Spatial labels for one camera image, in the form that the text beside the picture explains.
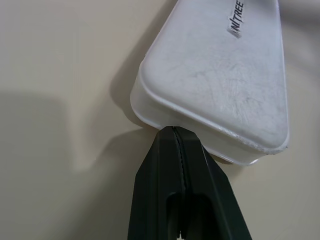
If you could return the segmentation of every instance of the white container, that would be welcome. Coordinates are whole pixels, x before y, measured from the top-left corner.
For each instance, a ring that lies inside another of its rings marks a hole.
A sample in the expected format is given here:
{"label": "white container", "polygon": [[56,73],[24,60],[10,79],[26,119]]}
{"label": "white container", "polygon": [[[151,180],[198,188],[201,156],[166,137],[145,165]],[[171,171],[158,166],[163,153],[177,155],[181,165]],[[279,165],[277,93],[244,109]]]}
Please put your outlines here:
{"label": "white container", "polygon": [[289,140],[282,31],[276,0],[179,0],[140,65],[135,114],[197,134],[238,165]]}

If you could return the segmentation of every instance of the white plastic case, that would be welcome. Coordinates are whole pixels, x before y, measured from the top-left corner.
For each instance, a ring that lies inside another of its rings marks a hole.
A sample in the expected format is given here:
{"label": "white plastic case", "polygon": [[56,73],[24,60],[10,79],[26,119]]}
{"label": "white plastic case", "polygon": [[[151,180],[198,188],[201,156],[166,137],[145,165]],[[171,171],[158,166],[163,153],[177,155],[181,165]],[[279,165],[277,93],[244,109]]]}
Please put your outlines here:
{"label": "white plastic case", "polygon": [[181,126],[229,162],[250,165],[289,140],[277,0],[179,0],[140,65],[131,106]]}

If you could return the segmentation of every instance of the cream background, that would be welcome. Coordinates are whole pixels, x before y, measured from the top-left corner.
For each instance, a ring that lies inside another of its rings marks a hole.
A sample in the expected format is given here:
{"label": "cream background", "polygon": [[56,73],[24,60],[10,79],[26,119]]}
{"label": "cream background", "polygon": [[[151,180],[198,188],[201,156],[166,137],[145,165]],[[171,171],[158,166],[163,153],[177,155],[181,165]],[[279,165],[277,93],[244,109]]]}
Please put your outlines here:
{"label": "cream background", "polygon": [[[129,94],[174,4],[1,1],[1,239],[126,239],[157,132]],[[320,236],[320,7],[294,4],[282,8],[289,148],[251,167],[220,163],[256,240]]]}

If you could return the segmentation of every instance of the plastic case lid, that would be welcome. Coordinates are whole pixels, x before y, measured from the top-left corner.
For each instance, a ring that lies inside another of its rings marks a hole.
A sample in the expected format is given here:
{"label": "plastic case lid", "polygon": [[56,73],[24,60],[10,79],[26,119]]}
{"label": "plastic case lid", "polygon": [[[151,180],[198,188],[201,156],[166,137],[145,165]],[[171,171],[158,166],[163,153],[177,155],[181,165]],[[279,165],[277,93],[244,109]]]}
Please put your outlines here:
{"label": "plastic case lid", "polygon": [[255,150],[288,144],[276,0],[179,0],[139,74],[158,103]]}

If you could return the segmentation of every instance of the clamp jaw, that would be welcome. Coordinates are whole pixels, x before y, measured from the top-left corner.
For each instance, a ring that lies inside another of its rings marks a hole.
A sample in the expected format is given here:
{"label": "clamp jaw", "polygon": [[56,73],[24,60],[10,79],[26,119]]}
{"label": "clamp jaw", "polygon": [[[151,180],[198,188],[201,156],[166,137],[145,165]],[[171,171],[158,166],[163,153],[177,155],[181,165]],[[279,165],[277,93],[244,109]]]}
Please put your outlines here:
{"label": "clamp jaw", "polygon": [[167,126],[134,183],[128,240],[251,240],[229,180],[197,135]]}

